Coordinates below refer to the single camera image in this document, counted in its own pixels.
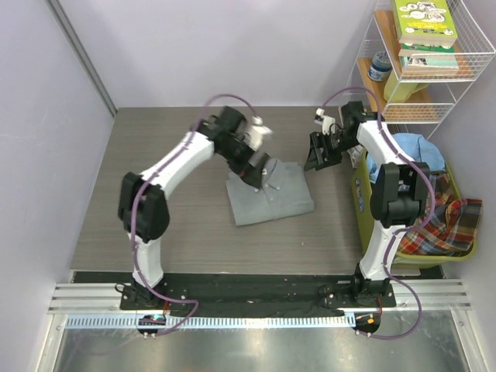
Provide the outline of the grey long sleeve shirt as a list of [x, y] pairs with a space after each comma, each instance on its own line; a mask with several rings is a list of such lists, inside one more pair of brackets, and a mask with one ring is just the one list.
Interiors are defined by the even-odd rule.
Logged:
[[237, 226], [249, 226], [315, 211], [305, 172], [296, 162], [269, 159], [262, 171], [260, 188], [249, 186], [234, 173], [229, 173], [226, 190]]

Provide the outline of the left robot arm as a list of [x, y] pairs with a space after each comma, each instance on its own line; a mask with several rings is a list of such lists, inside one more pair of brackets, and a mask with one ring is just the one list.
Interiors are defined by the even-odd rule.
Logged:
[[225, 106], [218, 115], [199, 119], [166, 156], [139, 174], [127, 173], [121, 183], [118, 217], [127, 231], [133, 253], [133, 282], [139, 301], [149, 309], [159, 308], [165, 290], [160, 263], [160, 244], [170, 225], [168, 199], [176, 187], [197, 167], [215, 155], [254, 188], [262, 185], [262, 171], [269, 155], [261, 152], [272, 135], [261, 117], [247, 119]]

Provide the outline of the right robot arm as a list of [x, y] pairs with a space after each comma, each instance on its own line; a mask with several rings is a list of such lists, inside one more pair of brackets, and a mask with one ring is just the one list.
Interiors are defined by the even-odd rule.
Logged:
[[325, 308], [372, 307], [380, 300], [392, 303], [391, 266], [399, 243], [425, 212], [433, 194], [430, 169], [415, 162], [394, 141], [380, 112], [366, 112], [359, 101], [344, 107], [342, 123], [317, 108], [315, 123], [322, 128], [310, 134], [304, 169], [321, 170], [337, 165], [347, 150], [361, 145], [378, 167], [368, 208], [374, 227], [367, 251], [348, 284], [325, 284], [319, 289]]

